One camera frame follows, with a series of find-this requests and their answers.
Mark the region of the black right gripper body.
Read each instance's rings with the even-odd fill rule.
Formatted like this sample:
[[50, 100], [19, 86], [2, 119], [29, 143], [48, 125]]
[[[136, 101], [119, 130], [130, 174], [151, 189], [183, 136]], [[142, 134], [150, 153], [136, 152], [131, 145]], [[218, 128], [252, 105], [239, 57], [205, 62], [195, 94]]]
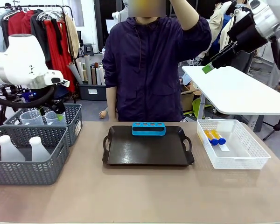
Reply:
[[227, 34], [233, 42], [232, 50], [236, 54], [240, 51], [252, 53], [268, 42], [267, 39], [262, 37], [256, 30], [251, 12], [240, 21], [236, 22]]

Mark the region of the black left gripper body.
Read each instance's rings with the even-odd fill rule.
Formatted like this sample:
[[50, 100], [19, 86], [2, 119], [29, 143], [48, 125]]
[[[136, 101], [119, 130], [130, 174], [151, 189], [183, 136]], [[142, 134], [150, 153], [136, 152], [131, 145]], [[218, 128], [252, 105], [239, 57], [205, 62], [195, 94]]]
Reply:
[[59, 100], [52, 100], [50, 102], [50, 108], [56, 114], [63, 114], [65, 112], [65, 106], [61, 99]]

